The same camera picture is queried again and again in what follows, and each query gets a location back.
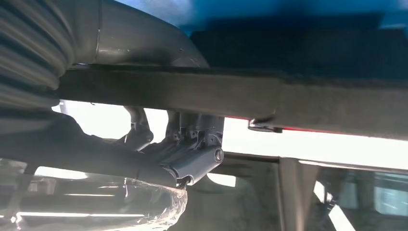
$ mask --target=window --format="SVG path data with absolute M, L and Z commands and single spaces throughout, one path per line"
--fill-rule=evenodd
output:
M 318 184 L 329 199 L 322 201 L 315 187 L 308 230 L 408 229 L 408 175 L 323 167 Z
M 224 175 L 218 182 L 210 175 L 187 188 L 186 211 L 169 231 L 279 230 L 276 167 L 273 163 L 225 159 L 214 171 Z

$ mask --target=clear plastic sheet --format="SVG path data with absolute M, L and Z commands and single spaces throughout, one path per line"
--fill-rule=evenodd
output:
M 23 193 L 3 206 L 2 231 L 167 230 L 187 204 L 185 190 L 63 169 L 40 167 L 14 182 Z

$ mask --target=gray metal part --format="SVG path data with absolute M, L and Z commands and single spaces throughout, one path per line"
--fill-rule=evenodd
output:
M 297 159 L 280 158 L 278 187 L 280 189 L 281 230 L 305 230 L 318 171 L 318 166 L 305 166 Z
M 221 153 L 221 159 L 216 160 L 215 153 Z M 194 185 L 207 173 L 221 164 L 224 160 L 224 152 L 219 147 L 209 147 L 202 150 L 187 152 L 181 159 L 169 166 L 177 175 L 178 179 L 190 177 L 188 185 Z

